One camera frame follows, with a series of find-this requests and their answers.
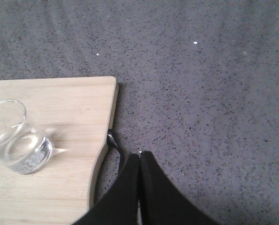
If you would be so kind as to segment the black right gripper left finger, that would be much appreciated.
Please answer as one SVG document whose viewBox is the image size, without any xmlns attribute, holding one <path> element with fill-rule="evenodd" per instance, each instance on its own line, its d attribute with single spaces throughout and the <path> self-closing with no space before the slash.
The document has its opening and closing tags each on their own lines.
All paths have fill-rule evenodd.
<svg viewBox="0 0 279 225">
<path fill-rule="evenodd" d="M 75 225 L 136 225 L 140 159 L 130 154 L 107 193 Z"/>
</svg>

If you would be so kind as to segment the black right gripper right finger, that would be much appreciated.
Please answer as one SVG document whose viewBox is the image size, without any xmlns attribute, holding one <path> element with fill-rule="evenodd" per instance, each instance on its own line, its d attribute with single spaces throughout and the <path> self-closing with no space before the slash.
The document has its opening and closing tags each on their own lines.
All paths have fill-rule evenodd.
<svg viewBox="0 0 279 225">
<path fill-rule="evenodd" d="M 140 207 L 143 225 L 216 225 L 167 178 L 149 151 L 141 153 Z"/>
</svg>

